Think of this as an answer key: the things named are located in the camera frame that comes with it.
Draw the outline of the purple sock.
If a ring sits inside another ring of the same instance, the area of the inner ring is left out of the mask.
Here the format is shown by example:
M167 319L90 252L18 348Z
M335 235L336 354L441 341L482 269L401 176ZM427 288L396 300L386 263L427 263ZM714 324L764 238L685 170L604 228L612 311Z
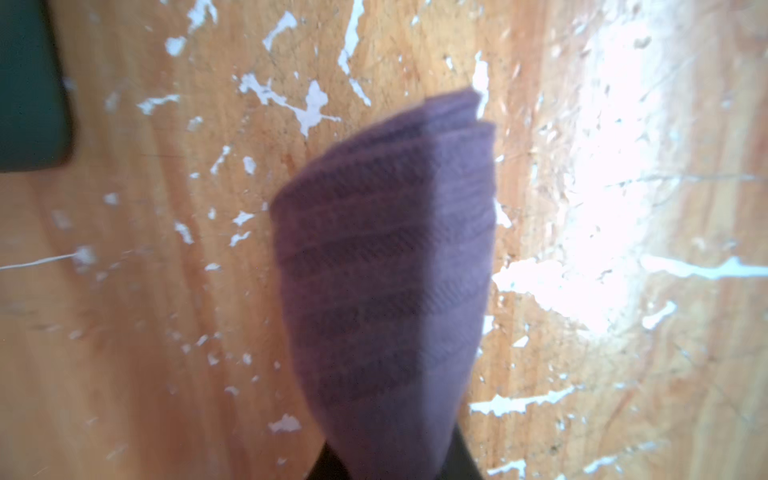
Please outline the purple sock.
M495 128L479 104L465 89L374 124L272 203L295 373L351 479L440 479L491 284Z

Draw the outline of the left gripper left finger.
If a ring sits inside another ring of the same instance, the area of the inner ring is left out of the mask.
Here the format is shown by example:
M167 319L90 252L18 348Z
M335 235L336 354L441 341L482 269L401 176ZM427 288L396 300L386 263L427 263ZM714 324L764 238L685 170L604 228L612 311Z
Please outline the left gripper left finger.
M318 455L316 462L306 476L307 480L350 480L345 465L334 452L334 450L325 443Z

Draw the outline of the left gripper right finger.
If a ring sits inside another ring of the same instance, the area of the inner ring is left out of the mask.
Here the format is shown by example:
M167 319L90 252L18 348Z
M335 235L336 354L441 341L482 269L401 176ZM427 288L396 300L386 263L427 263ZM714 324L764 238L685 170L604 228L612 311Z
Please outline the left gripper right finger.
M440 471L440 480L482 480L483 477L465 442L459 425L453 429L451 444Z

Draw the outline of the green divided plastic tray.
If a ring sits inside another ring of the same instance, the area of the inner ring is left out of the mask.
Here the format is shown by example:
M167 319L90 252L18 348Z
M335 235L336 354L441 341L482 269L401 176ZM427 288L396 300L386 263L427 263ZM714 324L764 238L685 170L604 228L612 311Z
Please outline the green divided plastic tray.
M73 119L45 1L1 3L1 171L54 168L70 156Z

